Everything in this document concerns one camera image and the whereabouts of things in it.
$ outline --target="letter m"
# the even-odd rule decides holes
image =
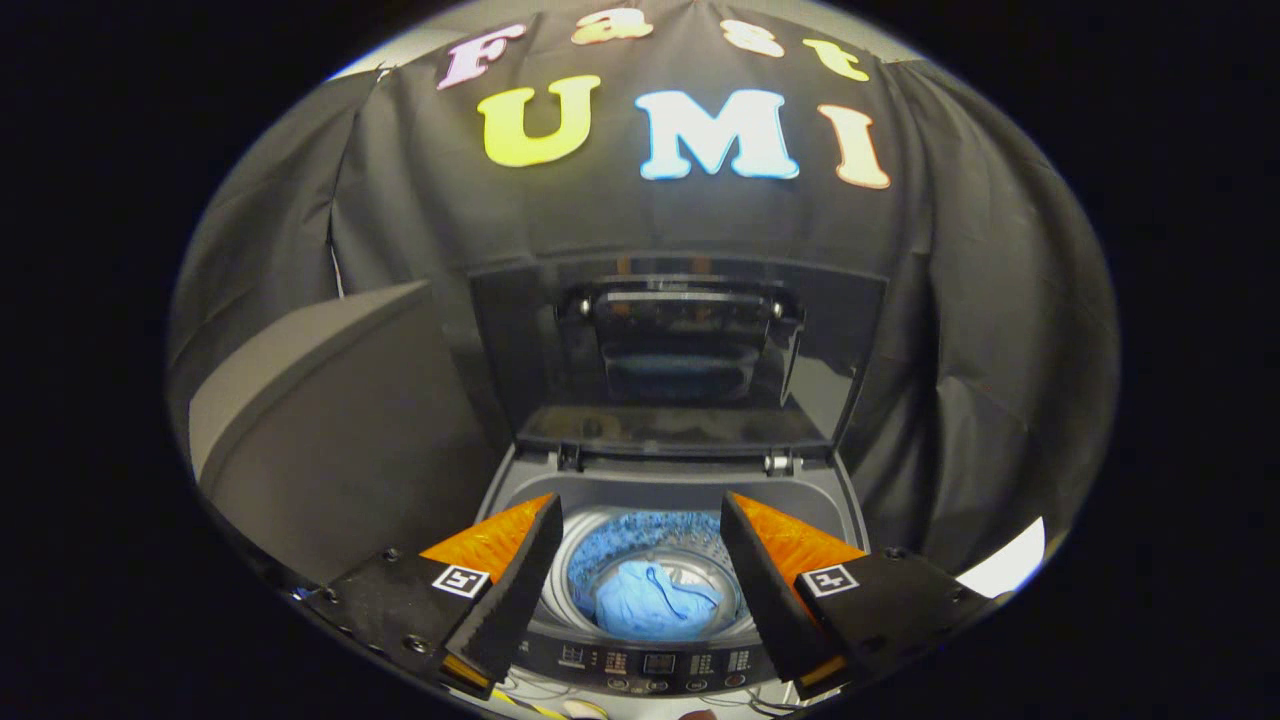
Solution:
[[[692,167],[680,155],[680,142],[707,174],[719,172],[737,140],[733,172],[748,178],[794,178],[800,167],[787,155],[778,122],[785,102],[777,92],[739,90],[728,96],[719,115],[710,117],[678,90],[636,97],[636,108],[649,113],[649,160],[640,167],[646,179],[676,179]]]

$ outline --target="screw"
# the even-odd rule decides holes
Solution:
[[[426,655],[426,651],[431,647],[431,643],[424,641],[417,635],[404,635],[404,648],[413,652],[421,652]]]

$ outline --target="orange gripper pad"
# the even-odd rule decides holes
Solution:
[[[773,566],[778,569],[787,587],[800,601],[800,607],[805,607],[804,600],[796,591],[796,577],[800,573],[840,565],[867,555],[840,538],[828,536],[818,528],[763,502],[756,502],[736,492],[731,492],[730,496],[751,523],[751,528],[755,529],[760,543],[769,553]]]
[[[448,562],[489,573],[489,577],[497,583],[516,557],[529,529],[534,527],[538,511],[547,505],[552,495],[547,493],[503,510],[493,518],[481,520],[461,533],[433,544],[420,555],[436,562]]]

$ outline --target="control panel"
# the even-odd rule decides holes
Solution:
[[[708,694],[777,679],[756,643],[710,648],[572,642],[529,633],[513,665],[581,688],[622,696]]]

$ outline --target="top-load washing machine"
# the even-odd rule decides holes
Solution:
[[[733,491],[868,548],[833,447],[855,432],[884,281],[632,255],[488,270],[471,291],[515,438],[476,521],[549,492],[564,512],[515,665],[627,696],[776,680],[719,538],[721,502]],[[713,591],[695,634],[602,623],[598,593],[635,561]]]

